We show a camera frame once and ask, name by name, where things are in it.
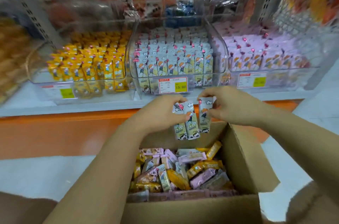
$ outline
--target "stack of pink packages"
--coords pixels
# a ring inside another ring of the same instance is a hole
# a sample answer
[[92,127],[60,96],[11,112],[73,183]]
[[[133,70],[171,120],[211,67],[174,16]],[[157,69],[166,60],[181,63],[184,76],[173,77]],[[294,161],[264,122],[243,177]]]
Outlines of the stack of pink packages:
[[296,39],[260,23],[215,22],[231,58],[231,71],[299,69],[309,61],[295,46]]

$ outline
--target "price label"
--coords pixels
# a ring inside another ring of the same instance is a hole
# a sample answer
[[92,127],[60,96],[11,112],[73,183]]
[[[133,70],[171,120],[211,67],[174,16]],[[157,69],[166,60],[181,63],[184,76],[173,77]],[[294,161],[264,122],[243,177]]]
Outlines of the price label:
[[239,75],[238,88],[265,87],[267,72],[242,73]]
[[161,78],[159,79],[159,93],[187,92],[187,77]]
[[52,100],[75,98],[70,84],[41,86],[45,94]]

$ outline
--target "cardboard box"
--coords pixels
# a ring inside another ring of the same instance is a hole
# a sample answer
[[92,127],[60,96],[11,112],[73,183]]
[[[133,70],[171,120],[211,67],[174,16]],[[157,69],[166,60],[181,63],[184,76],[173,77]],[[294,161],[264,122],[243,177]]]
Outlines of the cardboard box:
[[210,132],[196,140],[177,140],[171,128],[147,136],[140,148],[206,148],[215,140],[223,144],[218,154],[240,196],[126,203],[121,223],[262,223],[258,192],[273,191],[279,180],[256,138],[243,127],[212,122]]

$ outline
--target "floor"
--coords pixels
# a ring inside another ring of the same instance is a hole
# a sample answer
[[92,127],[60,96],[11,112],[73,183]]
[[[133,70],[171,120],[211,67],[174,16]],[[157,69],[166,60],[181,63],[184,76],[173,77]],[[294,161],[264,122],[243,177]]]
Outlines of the floor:
[[[339,134],[339,61],[326,74],[317,89],[294,113]],[[268,219],[285,220],[290,198],[311,178],[269,137],[263,144],[267,158],[281,184],[271,193],[260,194],[260,204]],[[60,200],[78,179],[94,156],[40,157],[0,161],[0,191],[31,198]]]

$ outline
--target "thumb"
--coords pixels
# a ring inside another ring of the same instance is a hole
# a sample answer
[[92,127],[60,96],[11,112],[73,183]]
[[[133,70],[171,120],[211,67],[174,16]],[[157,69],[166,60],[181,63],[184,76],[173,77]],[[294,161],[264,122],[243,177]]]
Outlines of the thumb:
[[216,118],[216,119],[224,120],[221,116],[221,110],[217,110],[217,109],[209,109],[207,111],[207,116],[209,118],[213,117],[213,118]]
[[178,124],[178,123],[184,123],[189,120],[189,116],[186,114],[175,114],[171,113],[171,117],[169,119],[170,123],[172,125]]

